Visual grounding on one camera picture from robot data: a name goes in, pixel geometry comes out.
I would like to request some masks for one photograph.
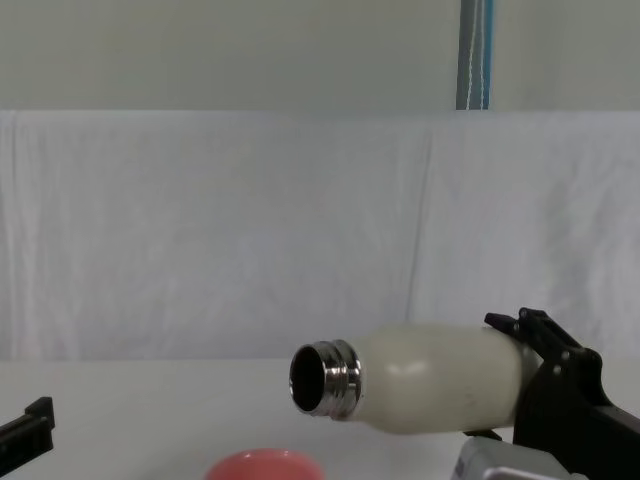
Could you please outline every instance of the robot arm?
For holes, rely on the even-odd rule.
[[[540,310],[523,308],[517,320],[488,314],[485,323],[532,348],[543,363],[518,402],[513,444],[491,431],[468,432],[474,438],[463,447],[453,480],[578,478],[569,472],[590,480],[633,475],[640,420],[607,398],[600,355]]]
[[[53,401],[42,397],[24,415],[0,427],[0,477],[53,449]]]

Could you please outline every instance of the bottle opening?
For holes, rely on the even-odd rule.
[[[320,405],[324,394],[325,367],[322,358],[311,346],[302,347],[291,362],[289,387],[297,407],[312,412]]]

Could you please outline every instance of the gray device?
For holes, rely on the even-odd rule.
[[[553,455],[485,437],[462,447],[451,480],[588,480],[571,474]]]

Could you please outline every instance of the blue strip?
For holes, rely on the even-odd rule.
[[[489,108],[491,96],[491,53],[493,52],[493,0],[485,0],[485,29],[484,29],[484,103],[483,110]]]

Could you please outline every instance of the white cloth backdrop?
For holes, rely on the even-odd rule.
[[[544,308],[640,339],[640,115],[0,114],[0,357],[287,357]]]
[[[424,119],[1,121],[3,357],[286,357],[406,319]]]

